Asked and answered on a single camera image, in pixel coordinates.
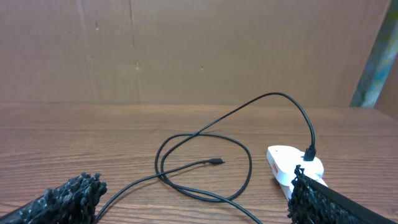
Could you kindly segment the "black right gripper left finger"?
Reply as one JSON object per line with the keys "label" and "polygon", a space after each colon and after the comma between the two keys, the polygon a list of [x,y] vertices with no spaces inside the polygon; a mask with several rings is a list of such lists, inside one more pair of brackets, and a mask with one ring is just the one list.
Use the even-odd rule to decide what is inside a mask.
{"label": "black right gripper left finger", "polygon": [[107,192],[100,174],[82,173],[56,189],[1,217],[1,224],[92,224]]}

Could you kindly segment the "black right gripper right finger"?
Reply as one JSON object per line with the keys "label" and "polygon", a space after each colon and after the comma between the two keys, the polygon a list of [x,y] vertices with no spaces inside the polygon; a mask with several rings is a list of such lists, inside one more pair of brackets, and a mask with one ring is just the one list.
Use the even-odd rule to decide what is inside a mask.
{"label": "black right gripper right finger", "polygon": [[397,224],[306,175],[297,165],[288,217],[296,224]]}

